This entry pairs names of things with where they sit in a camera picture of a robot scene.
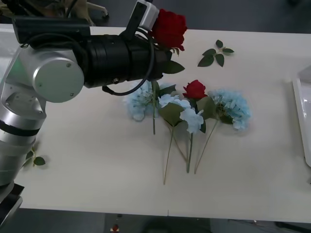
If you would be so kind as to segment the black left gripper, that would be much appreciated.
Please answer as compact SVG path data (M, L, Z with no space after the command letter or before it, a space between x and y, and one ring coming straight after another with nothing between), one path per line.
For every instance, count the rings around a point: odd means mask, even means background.
M135 81L142 79L149 67L150 63L150 45L147 39L142 36L135 36L128 42L129 54L131 55L131 65L127 81ZM148 81L159 80L163 77L163 70L171 69L172 52L163 52L154 48L155 60Z

